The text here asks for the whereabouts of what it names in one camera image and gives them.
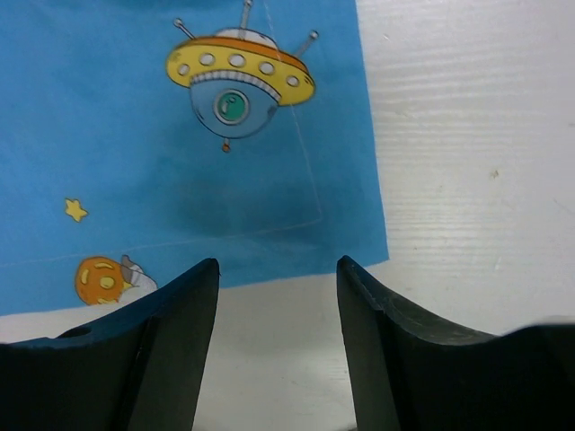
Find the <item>blue space-print placemat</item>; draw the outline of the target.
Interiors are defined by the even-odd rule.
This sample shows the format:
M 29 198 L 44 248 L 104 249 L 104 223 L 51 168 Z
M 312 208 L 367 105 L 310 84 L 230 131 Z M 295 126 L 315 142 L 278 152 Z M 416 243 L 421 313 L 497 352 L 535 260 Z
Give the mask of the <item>blue space-print placemat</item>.
M 1 312 L 386 261 L 352 1 L 4 1 Z

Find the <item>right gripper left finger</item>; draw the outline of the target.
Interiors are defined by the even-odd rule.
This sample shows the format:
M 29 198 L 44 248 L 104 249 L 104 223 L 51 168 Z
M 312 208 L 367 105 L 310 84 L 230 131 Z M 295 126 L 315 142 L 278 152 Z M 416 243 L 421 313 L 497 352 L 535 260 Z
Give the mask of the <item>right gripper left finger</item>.
M 2 429 L 192 429 L 219 278 L 218 262 L 204 259 L 53 339 L 2 345 Z

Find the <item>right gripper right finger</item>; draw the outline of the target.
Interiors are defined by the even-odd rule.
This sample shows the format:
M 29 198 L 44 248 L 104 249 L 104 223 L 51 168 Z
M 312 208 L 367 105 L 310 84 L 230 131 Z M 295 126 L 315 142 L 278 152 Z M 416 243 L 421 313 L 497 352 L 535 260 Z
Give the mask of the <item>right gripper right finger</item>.
M 356 261 L 337 297 L 360 430 L 571 430 L 574 327 L 495 336 L 436 315 Z

